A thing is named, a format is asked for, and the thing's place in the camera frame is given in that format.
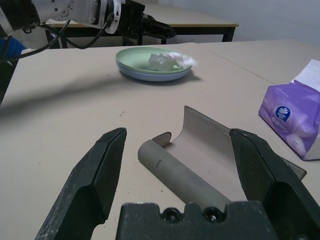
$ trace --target logo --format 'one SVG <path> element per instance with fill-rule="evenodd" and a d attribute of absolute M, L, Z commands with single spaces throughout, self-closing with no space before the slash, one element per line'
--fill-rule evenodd
<path fill-rule="evenodd" d="M 278 118 L 278 119 L 281 119 L 283 121 L 287 121 L 289 116 L 290 116 L 290 109 L 286 106 L 280 106 L 276 109 L 275 111 L 275 116 Z"/>

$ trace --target green plate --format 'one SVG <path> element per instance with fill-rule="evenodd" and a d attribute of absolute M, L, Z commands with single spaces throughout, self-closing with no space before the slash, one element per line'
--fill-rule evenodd
<path fill-rule="evenodd" d="M 119 51 L 116 56 L 116 62 L 123 68 L 143 74 L 155 74 L 155 75 L 165 75 L 165 74 L 177 74 L 189 70 L 192 66 L 186 68 L 174 66 L 171 71 L 157 71 L 153 66 L 150 66 L 149 59 L 151 54 L 163 54 L 167 52 L 175 52 L 169 49 L 160 47 L 148 47 L 148 46 L 138 46 L 126 48 Z"/>

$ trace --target blue object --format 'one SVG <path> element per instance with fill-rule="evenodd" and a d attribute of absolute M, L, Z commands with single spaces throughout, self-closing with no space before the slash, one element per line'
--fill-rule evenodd
<path fill-rule="evenodd" d="M 187 75 L 188 72 L 190 72 L 191 70 L 191 68 L 188 68 L 185 71 L 179 72 L 179 73 L 158 75 L 158 74 L 147 74 L 147 73 L 132 71 L 124 68 L 123 66 L 119 65 L 117 62 L 116 62 L 116 65 L 118 66 L 121 72 L 128 75 L 129 77 L 143 80 L 143 81 L 148 81 L 148 82 L 167 82 L 167 81 L 180 79 L 185 75 Z"/>
<path fill-rule="evenodd" d="M 0 54 L 3 52 L 6 44 L 6 40 L 0 39 Z M 18 40 L 11 38 L 5 57 L 15 57 L 19 56 L 23 50 L 25 50 L 25 46 L 23 46 Z"/>

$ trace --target black cable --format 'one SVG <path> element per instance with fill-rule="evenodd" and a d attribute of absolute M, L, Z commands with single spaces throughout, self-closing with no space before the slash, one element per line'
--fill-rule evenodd
<path fill-rule="evenodd" d="M 113 12 L 111 12 L 108 15 L 108 17 L 106 18 L 105 23 L 104 23 L 103 27 L 100 29 L 99 33 L 94 37 L 94 39 L 91 42 L 89 42 L 87 45 L 84 45 L 84 46 L 77 45 L 76 43 L 69 40 L 67 37 L 65 37 L 62 33 L 60 33 L 58 30 L 56 30 L 53 27 L 50 27 L 48 25 L 42 25 L 41 27 L 48 29 L 50 32 L 59 36 L 62 40 L 65 40 L 67 43 L 74 46 L 75 48 L 84 50 L 84 49 L 90 48 L 102 36 L 102 34 L 104 34 L 104 32 L 106 31 L 106 29 L 108 27 L 110 27 L 110 25 L 114 21 L 114 19 L 115 19 L 115 14 Z"/>
<path fill-rule="evenodd" d="M 59 34 L 63 34 L 63 32 L 67 29 L 69 23 L 71 21 L 67 21 L 63 28 L 60 30 L 60 32 L 58 32 Z M 42 51 L 50 48 L 57 40 L 59 39 L 59 36 L 55 36 L 54 39 L 52 39 L 47 45 L 37 49 L 37 50 L 34 50 L 34 51 L 31 51 L 31 52 L 28 52 L 28 53 L 25 53 L 25 54 L 21 54 L 19 56 L 13 56 L 13 57 L 6 57 L 6 58 L 0 58 L 0 63 L 4 63 L 4 62 L 11 62 L 11 61 L 15 61 L 15 60 L 19 60 L 19 59 L 23 59 L 23 58 L 26 58 L 26 57 L 29 57 L 29 56 L 32 56 L 32 55 L 35 55 L 35 54 L 38 54 L 38 53 L 41 53 Z"/>
<path fill-rule="evenodd" d="M 11 38 L 12 38 L 12 36 L 9 36 L 8 39 L 4 43 L 3 51 L 2 51 L 2 54 L 1 54 L 2 58 L 6 57 Z"/>

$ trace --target purple tissue package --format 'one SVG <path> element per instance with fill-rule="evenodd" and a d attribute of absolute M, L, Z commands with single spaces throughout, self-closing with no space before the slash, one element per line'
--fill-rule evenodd
<path fill-rule="evenodd" d="M 320 92 L 298 81 L 269 86 L 259 115 L 303 159 L 320 159 Z"/>

